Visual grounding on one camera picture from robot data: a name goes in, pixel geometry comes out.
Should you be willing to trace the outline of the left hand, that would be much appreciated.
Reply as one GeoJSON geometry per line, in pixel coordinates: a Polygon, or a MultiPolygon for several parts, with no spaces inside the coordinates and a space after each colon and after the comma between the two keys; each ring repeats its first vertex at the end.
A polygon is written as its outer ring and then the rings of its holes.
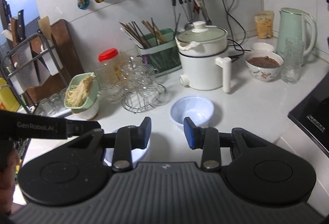
{"type": "Polygon", "coordinates": [[[11,211],[13,194],[15,191],[16,166],[19,163],[19,155],[14,148],[7,157],[7,167],[1,172],[1,212],[7,214],[11,211]]]}

